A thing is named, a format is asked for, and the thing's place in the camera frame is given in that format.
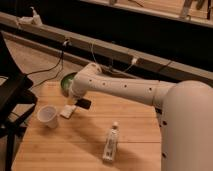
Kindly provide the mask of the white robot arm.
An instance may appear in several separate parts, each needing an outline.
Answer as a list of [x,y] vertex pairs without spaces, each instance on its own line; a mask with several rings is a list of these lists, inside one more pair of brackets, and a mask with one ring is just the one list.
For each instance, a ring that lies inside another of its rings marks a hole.
[[213,87],[196,80],[113,78],[96,63],[86,65],[71,82],[69,96],[103,92],[162,111],[161,171],[213,171]]

